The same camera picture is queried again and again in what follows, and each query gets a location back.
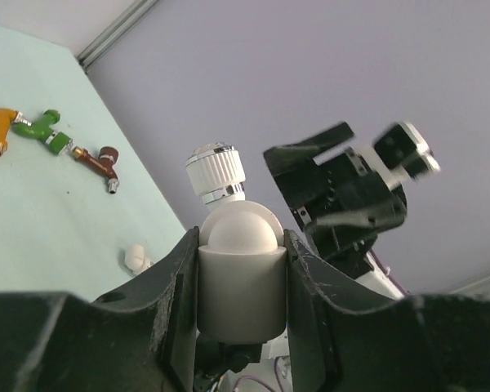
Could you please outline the white elbow pipe fitting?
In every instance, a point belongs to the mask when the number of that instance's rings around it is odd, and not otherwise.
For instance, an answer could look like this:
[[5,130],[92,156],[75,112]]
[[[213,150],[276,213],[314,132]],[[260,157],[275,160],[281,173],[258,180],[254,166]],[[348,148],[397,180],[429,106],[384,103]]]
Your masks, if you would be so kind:
[[132,244],[126,248],[123,263],[135,276],[154,265],[154,262],[145,255],[145,248],[140,244]]
[[212,211],[199,231],[198,330],[228,345],[262,344],[286,324],[284,233],[252,201]]

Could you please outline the grey white water faucet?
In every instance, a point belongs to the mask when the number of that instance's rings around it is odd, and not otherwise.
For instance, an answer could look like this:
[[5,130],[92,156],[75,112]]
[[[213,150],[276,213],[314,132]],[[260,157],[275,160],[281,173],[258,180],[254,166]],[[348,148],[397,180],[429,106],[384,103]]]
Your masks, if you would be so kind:
[[208,211],[246,198],[245,171],[239,152],[223,142],[198,147],[185,161],[193,187]]

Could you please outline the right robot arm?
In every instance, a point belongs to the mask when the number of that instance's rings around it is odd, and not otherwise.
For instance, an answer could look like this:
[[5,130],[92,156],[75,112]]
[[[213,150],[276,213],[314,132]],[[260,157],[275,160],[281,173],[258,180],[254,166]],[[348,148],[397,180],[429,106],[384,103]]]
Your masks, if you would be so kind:
[[322,188],[292,212],[313,249],[328,264],[383,296],[407,291],[373,254],[378,236],[403,224],[408,203],[400,180],[370,148],[348,148],[314,164]]

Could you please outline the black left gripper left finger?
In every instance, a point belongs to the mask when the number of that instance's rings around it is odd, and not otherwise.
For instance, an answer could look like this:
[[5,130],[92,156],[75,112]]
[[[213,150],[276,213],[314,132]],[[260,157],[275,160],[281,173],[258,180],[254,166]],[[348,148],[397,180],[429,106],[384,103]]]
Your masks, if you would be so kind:
[[157,264],[88,302],[0,293],[0,391],[190,391],[198,230]]

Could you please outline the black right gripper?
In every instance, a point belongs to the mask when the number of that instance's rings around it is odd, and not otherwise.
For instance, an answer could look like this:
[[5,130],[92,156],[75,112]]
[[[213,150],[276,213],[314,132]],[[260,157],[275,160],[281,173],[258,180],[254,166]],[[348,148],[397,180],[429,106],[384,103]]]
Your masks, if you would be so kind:
[[346,122],[263,153],[266,166],[315,252],[325,261],[359,261],[379,234],[408,214],[403,177],[371,147],[349,148],[317,164],[318,155],[354,138]]

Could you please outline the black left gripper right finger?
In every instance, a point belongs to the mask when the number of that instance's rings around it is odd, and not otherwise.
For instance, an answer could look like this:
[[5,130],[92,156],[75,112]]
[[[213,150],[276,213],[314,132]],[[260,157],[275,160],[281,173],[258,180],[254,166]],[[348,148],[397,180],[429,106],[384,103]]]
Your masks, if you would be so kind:
[[294,390],[490,391],[490,295],[392,300],[284,242]]

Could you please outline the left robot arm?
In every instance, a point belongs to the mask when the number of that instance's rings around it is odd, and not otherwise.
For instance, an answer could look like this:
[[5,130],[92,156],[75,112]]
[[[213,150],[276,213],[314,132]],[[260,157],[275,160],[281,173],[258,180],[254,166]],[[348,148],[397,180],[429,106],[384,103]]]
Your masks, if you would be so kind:
[[0,391],[211,391],[281,335],[295,391],[490,391],[490,296],[405,294],[368,259],[399,227],[405,180],[440,167],[409,122],[374,142],[346,122],[264,160],[297,224],[246,199],[237,150],[186,160],[209,209],[160,261],[88,302],[0,293]]

